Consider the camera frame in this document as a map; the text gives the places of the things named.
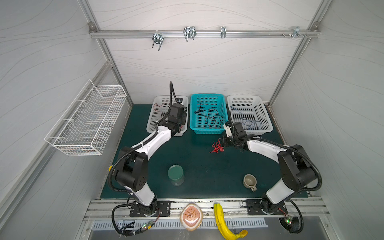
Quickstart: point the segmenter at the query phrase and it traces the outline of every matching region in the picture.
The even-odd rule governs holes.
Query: green work surface
[[[122,135],[118,152],[124,146],[141,142],[149,133],[146,130],[151,104],[135,104]],[[159,199],[163,198],[240,198],[261,197],[280,179],[279,164],[260,154],[240,151],[233,146],[224,152],[210,153],[212,144],[222,134],[195,134],[188,126],[181,137],[172,137],[153,154],[148,163],[148,185]],[[276,127],[263,138],[283,143]],[[173,186],[168,169],[178,164],[184,169],[185,181]],[[243,185],[246,174],[257,179],[257,190],[252,192]],[[122,188],[113,180],[113,185]],[[303,192],[298,197],[307,197]],[[124,199],[128,194],[114,192],[105,183],[102,199]]]

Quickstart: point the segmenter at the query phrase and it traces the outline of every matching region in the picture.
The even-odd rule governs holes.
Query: white wire basket
[[[45,141],[66,155],[101,155],[127,98],[121,85],[92,83],[92,88],[86,88],[89,82],[45,137]],[[70,113],[79,101],[79,106]]]
[[[263,135],[273,130],[271,119],[259,96],[231,95],[227,98],[233,122],[241,122],[247,134]]]
[[[175,137],[183,136],[183,133],[187,130],[188,126],[188,104],[189,100],[186,96],[176,96],[178,98],[182,98],[184,106],[187,107],[187,120],[185,125],[182,125],[180,128],[180,132],[175,134]],[[176,103],[176,100],[172,98],[172,104]],[[168,96],[157,96],[153,100],[151,113],[149,114],[149,119],[147,123],[147,132],[152,133],[155,131],[155,123],[156,121],[162,119],[168,111],[169,108],[169,95]]]

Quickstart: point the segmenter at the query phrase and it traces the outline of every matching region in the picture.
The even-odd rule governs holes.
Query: mug
[[[251,189],[252,192],[256,191],[256,183],[256,178],[253,175],[247,174],[244,176],[243,185],[244,187]]]

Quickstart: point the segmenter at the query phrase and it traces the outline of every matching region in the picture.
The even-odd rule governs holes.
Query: banana
[[[240,237],[245,237],[248,234],[247,230],[242,230],[238,234],[233,234],[227,227],[227,224],[225,223],[223,208],[221,207],[221,205],[215,204],[214,210],[215,210],[217,228],[220,231],[221,235],[223,235],[223,237],[226,240],[236,240]]]

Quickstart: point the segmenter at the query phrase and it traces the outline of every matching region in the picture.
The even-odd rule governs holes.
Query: blue string
[[[248,129],[246,130],[254,130],[254,129],[250,129],[250,128],[257,128],[256,130],[259,130],[259,126],[257,126],[257,122],[259,123],[260,127],[262,125],[262,123],[260,121],[255,121],[255,120],[249,120],[249,119],[246,119],[245,117],[243,117],[243,114],[242,112],[240,112],[237,108],[234,108],[231,106],[231,110],[235,110],[236,112],[240,113],[240,116],[241,116],[241,119],[242,119],[242,124],[247,126]]]

